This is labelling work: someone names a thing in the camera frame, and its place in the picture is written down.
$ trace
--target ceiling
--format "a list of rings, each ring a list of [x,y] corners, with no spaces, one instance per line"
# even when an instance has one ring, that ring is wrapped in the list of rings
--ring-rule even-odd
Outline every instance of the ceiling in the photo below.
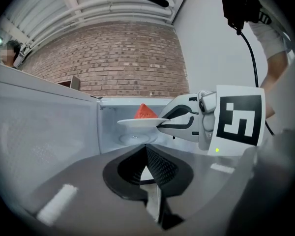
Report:
[[[0,19],[3,44],[21,42],[27,55],[55,37],[81,26],[112,20],[170,25],[183,0],[162,8],[147,0],[14,0]]]

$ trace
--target white plate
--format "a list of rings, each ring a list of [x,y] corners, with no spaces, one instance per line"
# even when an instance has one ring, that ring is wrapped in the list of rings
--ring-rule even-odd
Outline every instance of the white plate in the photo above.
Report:
[[[153,128],[167,120],[163,118],[128,119],[119,120],[117,123],[129,128]]]

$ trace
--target white foam block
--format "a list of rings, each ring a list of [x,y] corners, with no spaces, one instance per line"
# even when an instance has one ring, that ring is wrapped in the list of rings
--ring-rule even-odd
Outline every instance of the white foam block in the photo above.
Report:
[[[72,201],[77,191],[78,188],[64,184],[62,189],[40,210],[36,218],[45,225],[52,226]]]
[[[234,168],[223,166],[223,165],[220,165],[217,163],[213,163],[211,165],[211,169],[217,170],[217,171],[222,171],[222,172],[229,173],[229,174],[232,174],[235,170]]]

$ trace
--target white sleeve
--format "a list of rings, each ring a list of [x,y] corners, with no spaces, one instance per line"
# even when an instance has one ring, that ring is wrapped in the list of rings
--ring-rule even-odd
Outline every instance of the white sleeve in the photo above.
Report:
[[[270,25],[248,22],[252,32],[261,43],[266,59],[286,51],[282,36]]]

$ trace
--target black cable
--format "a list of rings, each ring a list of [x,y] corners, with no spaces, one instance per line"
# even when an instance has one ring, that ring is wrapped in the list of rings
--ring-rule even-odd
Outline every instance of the black cable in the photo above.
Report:
[[[257,66],[256,66],[256,60],[255,60],[255,56],[254,56],[254,53],[252,51],[252,48],[247,40],[247,38],[245,37],[245,35],[241,32],[240,33],[240,36],[242,36],[242,38],[245,40],[246,44],[248,45],[248,48],[249,48],[249,51],[250,51],[250,55],[251,55],[251,59],[252,59],[252,64],[254,66],[254,74],[255,74],[255,84],[256,84],[256,87],[258,88],[259,87],[259,82],[258,82],[258,72],[257,72]],[[274,136],[274,133],[273,131],[270,129],[267,121],[265,121],[265,126],[267,127],[267,129],[269,130],[270,134],[272,136]]]

